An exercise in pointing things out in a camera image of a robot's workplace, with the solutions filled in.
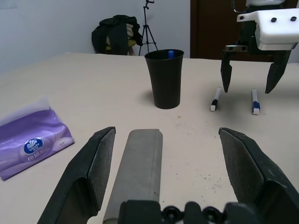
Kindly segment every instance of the tissue pack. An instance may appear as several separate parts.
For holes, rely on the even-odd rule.
[[[74,143],[46,99],[0,120],[0,177],[6,180]]]

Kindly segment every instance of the wooden door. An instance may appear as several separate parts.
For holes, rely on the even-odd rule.
[[[298,0],[287,0],[285,8],[294,8]],[[236,0],[238,11],[244,11],[246,0]],[[238,40],[241,22],[231,7],[231,0],[191,0],[191,58],[222,58],[225,45],[234,45]],[[271,56],[247,56],[238,53],[232,57],[238,61],[272,62]]]

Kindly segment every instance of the blue marker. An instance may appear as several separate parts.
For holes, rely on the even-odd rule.
[[[168,51],[168,58],[169,59],[174,58],[174,52],[173,52],[173,50]]]
[[[256,89],[252,90],[252,114],[259,115],[261,110],[260,104],[257,100],[257,91]]]

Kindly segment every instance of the black cup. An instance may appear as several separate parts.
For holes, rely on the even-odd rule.
[[[175,108],[180,103],[184,52],[173,50],[174,58],[168,58],[170,50],[173,49],[157,50],[145,55],[155,106],[160,109]]]

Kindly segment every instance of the table surface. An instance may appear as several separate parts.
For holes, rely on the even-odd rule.
[[[161,207],[184,209],[188,201],[220,210],[236,201],[230,185],[220,127],[253,138],[299,190],[299,65],[289,64],[278,86],[264,94],[270,63],[232,62],[228,93],[219,109],[209,107],[222,87],[220,61],[184,59],[181,104],[154,106],[143,57],[66,53],[0,77],[0,117],[49,97],[76,143],[18,175],[0,181],[0,220],[37,223],[65,167],[92,134],[116,127],[110,177],[102,210],[89,224],[102,222],[130,131],[158,128],[163,133]],[[251,89],[257,88],[259,116],[251,115]]]

